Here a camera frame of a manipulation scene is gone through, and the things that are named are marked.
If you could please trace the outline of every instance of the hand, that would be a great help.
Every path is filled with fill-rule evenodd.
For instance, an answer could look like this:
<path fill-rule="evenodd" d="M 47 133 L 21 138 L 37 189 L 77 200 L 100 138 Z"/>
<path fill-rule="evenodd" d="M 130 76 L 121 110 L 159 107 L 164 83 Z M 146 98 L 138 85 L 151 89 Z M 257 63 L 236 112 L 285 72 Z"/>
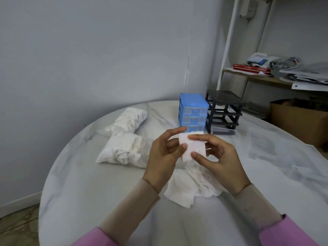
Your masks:
<path fill-rule="evenodd" d="M 210 170 L 221 185 L 233 196 L 251 185 L 232 144 L 210 134 L 189 135 L 188 138 L 190 140 L 207 141 L 205 144 L 206 156 L 212 154 L 219 161 L 210 161 L 196 152 L 192 152 L 191 157 Z"/>
<path fill-rule="evenodd" d="M 150 149 L 147 167 L 143 179 L 159 194 L 173 174 L 176 161 L 186 151 L 186 143 L 179 146 L 179 139 L 171 136 L 182 133 L 186 127 L 166 130 L 154 140 Z"/>

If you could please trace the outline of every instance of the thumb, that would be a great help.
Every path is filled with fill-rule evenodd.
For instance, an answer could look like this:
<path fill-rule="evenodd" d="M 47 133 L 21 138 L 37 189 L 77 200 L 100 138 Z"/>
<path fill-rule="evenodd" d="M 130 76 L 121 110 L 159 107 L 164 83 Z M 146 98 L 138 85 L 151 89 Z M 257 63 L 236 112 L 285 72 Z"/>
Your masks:
<path fill-rule="evenodd" d="M 197 152 L 191 152 L 191 157 L 199 163 L 199 165 L 207 168 L 208 170 L 211 170 L 213 167 L 213 161 L 210 161 L 203 157 L 201 154 Z"/>
<path fill-rule="evenodd" d="M 171 153 L 171 155 L 178 160 L 183 153 L 187 150 L 188 145 L 186 143 L 181 144 L 174 152 Z"/>

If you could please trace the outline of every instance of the beige sleeve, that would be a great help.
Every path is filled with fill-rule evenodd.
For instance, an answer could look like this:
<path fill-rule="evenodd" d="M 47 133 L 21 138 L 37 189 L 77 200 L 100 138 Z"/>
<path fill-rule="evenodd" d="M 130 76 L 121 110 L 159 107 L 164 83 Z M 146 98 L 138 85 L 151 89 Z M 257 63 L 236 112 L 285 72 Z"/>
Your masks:
<path fill-rule="evenodd" d="M 253 184 L 237 194 L 235 199 L 260 229 L 282 220 L 280 213 Z"/>
<path fill-rule="evenodd" d="M 158 200 L 158 193 L 141 179 L 100 228 L 117 244 L 124 245 Z"/>

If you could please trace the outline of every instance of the red book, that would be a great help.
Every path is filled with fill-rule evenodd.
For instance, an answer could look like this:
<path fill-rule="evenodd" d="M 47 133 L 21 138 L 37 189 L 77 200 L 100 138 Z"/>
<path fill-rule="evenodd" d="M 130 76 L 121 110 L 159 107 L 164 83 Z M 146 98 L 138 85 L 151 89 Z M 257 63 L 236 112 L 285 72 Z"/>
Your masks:
<path fill-rule="evenodd" d="M 256 74 L 259 74 L 260 72 L 264 73 L 265 75 L 271 75 L 271 73 L 269 71 L 259 71 L 259 70 L 251 70 L 251 69 L 246 69 L 246 68 L 240 68 L 240 67 L 235 67 L 235 70 L 240 70 L 240 71 L 247 71 L 247 72 L 253 72 Z"/>
<path fill-rule="evenodd" d="M 240 64 L 234 64 L 233 67 L 239 67 L 239 68 L 244 68 L 244 69 L 249 69 L 249 70 L 256 70 L 256 71 L 268 71 L 268 72 L 271 71 L 270 68 L 247 66 L 247 65 L 240 65 Z"/>

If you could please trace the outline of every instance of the pink sleeve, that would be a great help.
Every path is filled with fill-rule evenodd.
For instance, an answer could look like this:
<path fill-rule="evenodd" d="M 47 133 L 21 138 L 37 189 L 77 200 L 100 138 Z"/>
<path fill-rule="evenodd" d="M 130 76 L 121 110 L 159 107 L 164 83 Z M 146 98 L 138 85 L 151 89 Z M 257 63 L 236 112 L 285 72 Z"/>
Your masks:
<path fill-rule="evenodd" d="M 263 246 L 314 246 L 317 244 L 287 215 L 280 222 L 264 229 L 260 233 Z"/>
<path fill-rule="evenodd" d="M 118 246 L 99 227 L 93 228 L 71 246 Z"/>

